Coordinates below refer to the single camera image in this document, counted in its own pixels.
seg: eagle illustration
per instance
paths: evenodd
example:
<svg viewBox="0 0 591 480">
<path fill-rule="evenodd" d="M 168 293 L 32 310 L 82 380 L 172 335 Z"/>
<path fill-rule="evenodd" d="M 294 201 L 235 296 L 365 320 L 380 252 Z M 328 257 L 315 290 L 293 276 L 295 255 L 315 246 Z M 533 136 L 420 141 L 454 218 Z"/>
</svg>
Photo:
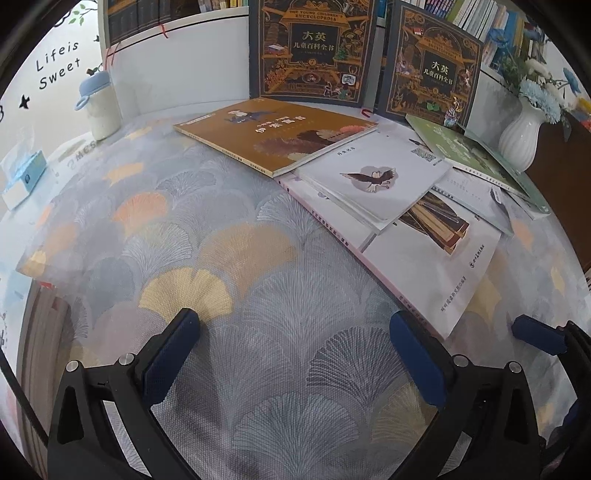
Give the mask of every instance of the eagle illustration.
<svg viewBox="0 0 591 480">
<path fill-rule="evenodd" d="M 379 187 L 384 189 L 390 188 L 390 181 L 396 176 L 396 170 L 393 168 L 389 168 L 384 172 L 378 170 L 372 172 L 371 175 L 366 175 L 363 173 L 342 173 L 341 175 L 347 179 L 369 183 L 366 191 L 370 193 L 376 193 Z"/>
</svg>

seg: pink book spine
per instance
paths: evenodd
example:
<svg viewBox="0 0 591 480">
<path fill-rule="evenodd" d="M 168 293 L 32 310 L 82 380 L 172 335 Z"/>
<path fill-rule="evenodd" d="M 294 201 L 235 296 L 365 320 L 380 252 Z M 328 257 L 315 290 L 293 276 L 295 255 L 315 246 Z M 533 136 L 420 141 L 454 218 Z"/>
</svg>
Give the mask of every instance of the pink book spine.
<svg viewBox="0 0 591 480">
<path fill-rule="evenodd" d="M 326 229 L 330 233 L 332 233 L 353 255 L 355 255 L 355 257 L 357 257 L 357 259 L 363 265 L 365 265 L 371 271 L 371 273 L 373 273 L 390 292 L 394 294 L 394 296 L 404 305 L 404 307 L 410 313 L 412 313 L 416 317 L 416 319 L 419 322 L 421 322 L 429 330 L 429 332 L 431 332 L 432 335 L 441 339 L 441 335 L 437 333 L 435 328 L 431 326 L 427 319 L 423 315 L 421 315 L 421 313 L 413 306 L 412 303 L 408 301 L 408 299 L 404 295 L 402 295 L 402 293 L 400 293 L 400 291 L 394 286 L 394 284 L 389 279 L 387 279 L 386 276 L 384 276 L 384 274 L 379 270 L 379 268 L 376 268 L 376 266 L 373 263 L 371 263 L 365 257 L 365 255 L 363 255 L 363 252 L 361 252 L 357 247 L 354 247 L 353 244 L 351 244 L 351 242 L 349 242 L 343 235 L 341 235 L 339 231 L 336 228 L 334 228 L 325 218 L 322 218 L 322 216 L 320 216 L 307 201 L 302 199 L 297 193 L 295 193 L 287 185 L 285 185 L 285 183 L 283 183 L 281 180 L 276 180 L 276 182 L 287 193 L 289 193 L 293 198 L 295 198 L 296 201 L 300 205 L 302 205 L 302 207 L 308 210 L 316 220 L 318 220 L 322 225 L 324 225 Z"/>
</svg>

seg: blue tissue box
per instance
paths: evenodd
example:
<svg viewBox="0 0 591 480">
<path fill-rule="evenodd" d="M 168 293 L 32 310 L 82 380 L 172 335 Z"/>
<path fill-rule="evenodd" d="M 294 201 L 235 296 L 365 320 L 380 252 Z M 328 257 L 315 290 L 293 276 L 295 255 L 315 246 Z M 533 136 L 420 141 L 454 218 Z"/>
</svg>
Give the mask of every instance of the blue tissue box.
<svg viewBox="0 0 591 480">
<path fill-rule="evenodd" d="M 40 150 L 18 168 L 2 192 L 2 199 L 9 210 L 16 208 L 31 194 L 46 167 L 47 162 Z"/>
</svg>

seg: white vase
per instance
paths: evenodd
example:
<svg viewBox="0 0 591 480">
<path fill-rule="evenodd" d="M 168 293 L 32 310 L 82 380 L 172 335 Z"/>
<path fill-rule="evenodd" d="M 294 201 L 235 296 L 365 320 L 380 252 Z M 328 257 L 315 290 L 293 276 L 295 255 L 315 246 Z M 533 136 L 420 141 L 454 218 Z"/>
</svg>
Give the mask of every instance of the white vase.
<svg viewBox="0 0 591 480">
<path fill-rule="evenodd" d="M 525 171 L 534 161 L 538 147 L 538 131 L 547 121 L 545 113 L 525 97 L 519 97 L 521 113 L 513 120 L 499 140 L 501 155 L 517 172 Z"/>
</svg>

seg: round table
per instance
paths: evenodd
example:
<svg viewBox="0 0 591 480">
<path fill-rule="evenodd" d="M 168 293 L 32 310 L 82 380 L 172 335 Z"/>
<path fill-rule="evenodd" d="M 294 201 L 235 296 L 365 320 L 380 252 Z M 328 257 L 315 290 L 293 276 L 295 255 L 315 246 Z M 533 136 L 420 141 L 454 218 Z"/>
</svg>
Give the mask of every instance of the round table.
<svg viewBox="0 0 591 480">
<path fill-rule="evenodd" d="M 184 113 L 127 125 L 36 221 L 18 269 L 72 306 L 58 368 L 137 352 L 191 307 L 202 338 L 152 410 L 198 475 L 388 478 L 434 414 L 389 341 L 400 305 L 274 181 L 173 131 L 194 116 Z M 525 313 L 588 332 L 591 297 L 558 220 L 533 221 L 517 204 L 508 213 L 515 235 L 445 346 L 475 364 L 521 363 L 547 438 L 574 392 L 557 358 L 509 327 Z"/>
</svg>

